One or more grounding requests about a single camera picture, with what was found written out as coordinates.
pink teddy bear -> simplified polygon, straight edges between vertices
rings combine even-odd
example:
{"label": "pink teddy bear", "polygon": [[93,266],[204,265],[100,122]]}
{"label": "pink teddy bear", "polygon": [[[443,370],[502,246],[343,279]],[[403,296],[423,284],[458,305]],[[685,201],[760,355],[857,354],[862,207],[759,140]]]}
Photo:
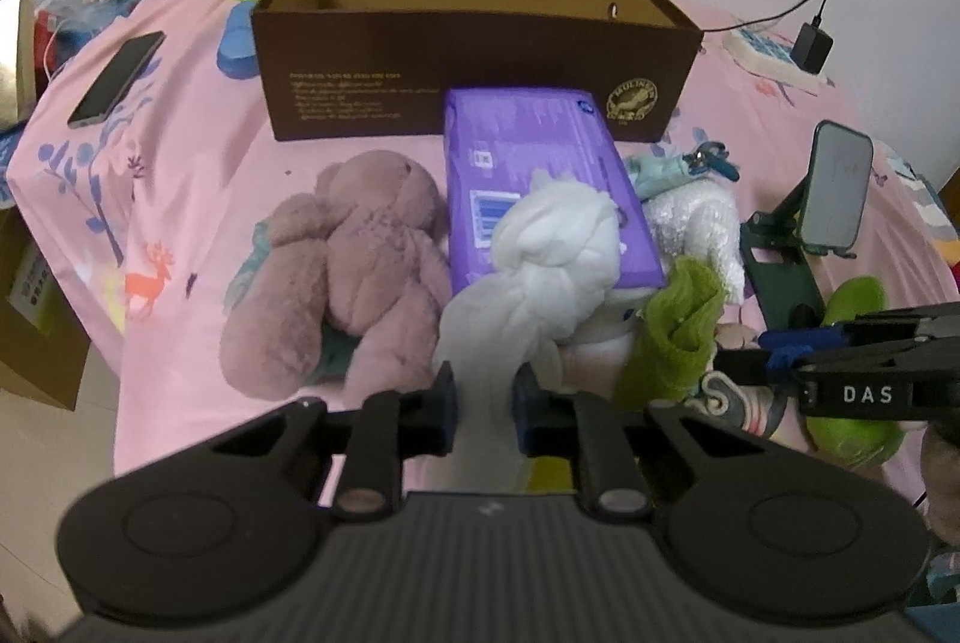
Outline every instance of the pink teddy bear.
{"label": "pink teddy bear", "polygon": [[259,399],[296,393],[317,367],[322,322],[363,339],[343,404],[428,387],[449,268],[429,233],[443,201],[419,163],[371,151],[320,173],[267,219],[271,251],[224,325],[220,365]]}

white cloth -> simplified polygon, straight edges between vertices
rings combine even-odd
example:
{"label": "white cloth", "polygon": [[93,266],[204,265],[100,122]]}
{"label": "white cloth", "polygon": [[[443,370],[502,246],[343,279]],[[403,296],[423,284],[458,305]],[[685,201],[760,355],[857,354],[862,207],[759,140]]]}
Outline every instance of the white cloth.
{"label": "white cloth", "polygon": [[733,194],[712,180],[674,187],[643,202],[664,270],[677,256],[703,261],[719,276],[728,304],[743,304],[740,215]]}
{"label": "white cloth", "polygon": [[439,367],[457,384],[453,451],[428,457],[433,489],[520,491],[527,460],[517,447],[512,382],[531,361],[544,387],[562,377],[557,340],[603,303],[620,277],[616,203],[570,178],[536,172],[528,195],[497,224],[496,269],[460,291],[440,317]]}

bubble wrap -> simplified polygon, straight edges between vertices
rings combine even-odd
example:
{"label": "bubble wrap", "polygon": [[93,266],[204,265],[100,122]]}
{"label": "bubble wrap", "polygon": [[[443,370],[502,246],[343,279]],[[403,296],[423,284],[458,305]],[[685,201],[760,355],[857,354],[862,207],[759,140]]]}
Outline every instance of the bubble wrap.
{"label": "bubble wrap", "polygon": [[712,180],[675,187],[643,202],[643,214],[664,271],[677,256],[692,256],[720,276],[728,304],[743,304],[740,215],[726,187]]}

floral pattern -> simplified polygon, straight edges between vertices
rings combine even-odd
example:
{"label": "floral pattern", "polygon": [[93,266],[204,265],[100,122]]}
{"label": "floral pattern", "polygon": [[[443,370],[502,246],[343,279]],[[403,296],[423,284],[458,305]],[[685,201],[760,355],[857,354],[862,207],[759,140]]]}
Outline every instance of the floral pattern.
{"label": "floral pattern", "polygon": [[[86,227],[94,235],[104,235],[109,242],[110,251],[116,259],[117,266],[123,264],[124,251],[116,233],[110,225],[107,213],[104,211],[103,188],[100,183],[100,175],[96,173],[97,158],[109,146],[110,141],[117,133],[124,131],[125,128],[133,123],[136,114],[143,107],[154,101],[149,91],[152,88],[152,81],[144,83],[143,80],[150,77],[152,73],[160,66],[160,58],[154,59],[137,77],[127,98],[123,104],[113,110],[102,123],[100,135],[96,143],[82,142],[76,144],[75,141],[67,139],[56,146],[52,143],[44,143],[37,150],[37,158],[45,163],[43,171],[56,179],[59,184],[56,191],[61,196],[70,194],[80,203],[88,217],[86,218]],[[144,170],[142,163],[137,161],[136,165],[131,165],[133,179],[139,179],[143,176]],[[86,189],[83,190],[83,182],[86,182]]]}

screw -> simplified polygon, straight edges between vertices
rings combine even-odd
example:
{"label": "screw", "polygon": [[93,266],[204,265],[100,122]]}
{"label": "screw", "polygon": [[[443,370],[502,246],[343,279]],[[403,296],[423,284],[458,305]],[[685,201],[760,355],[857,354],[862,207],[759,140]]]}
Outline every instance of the screw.
{"label": "screw", "polygon": [[611,488],[600,495],[600,507],[604,512],[616,515],[635,515],[647,507],[647,495],[635,488]]}
{"label": "screw", "polygon": [[352,488],[337,497],[337,507],[344,513],[370,515],[382,510],[387,498],[373,488]]}

